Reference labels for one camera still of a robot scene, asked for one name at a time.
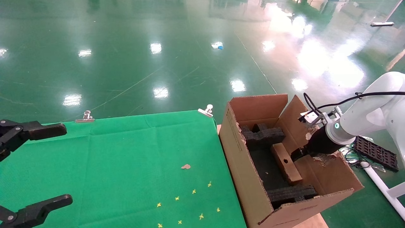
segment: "binder clip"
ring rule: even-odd
[[[82,120],[76,120],[75,122],[76,123],[89,123],[89,122],[94,122],[94,119],[93,119],[93,117],[90,115],[90,111],[89,110],[86,110],[85,112],[84,112],[84,116],[83,116],[83,119]]]
[[[198,112],[212,118],[213,117],[213,115],[211,114],[212,113],[212,108],[213,108],[212,105],[207,105],[207,108],[205,110],[202,110],[202,109],[199,108]]]

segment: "green table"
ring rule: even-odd
[[[72,195],[43,228],[246,227],[214,119],[185,111],[65,125],[67,135],[0,163],[0,205]]]

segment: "white object on floor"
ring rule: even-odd
[[[405,221],[405,208],[397,199],[397,197],[405,195],[405,182],[393,188],[388,188],[369,163],[363,161],[360,164],[364,168],[366,173],[370,176],[370,178],[374,181],[375,185],[377,185],[380,191],[398,212],[401,218]]]

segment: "black plastic tray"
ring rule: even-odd
[[[360,136],[357,136],[356,140],[354,141],[354,149],[373,162],[381,164],[386,169],[393,172],[398,172],[398,161],[396,159],[396,154],[393,152],[388,151]]]

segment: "torn cardboard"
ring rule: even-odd
[[[274,152],[290,155],[308,142],[309,130],[298,121],[300,113],[308,110],[297,96],[288,105],[287,102],[287,94],[235,97],[226,107],[220,139],[250,228],[292,228],[363,188],[341,156],[333,156],[324,166],[306,156],[294,162],[302,178],[298,182],[314,186],[319,196],[283,204],[274,210],[249,156],[239,124],[266,123],[269,128],[281,127],[286,138],[283,147],[274,147]]]

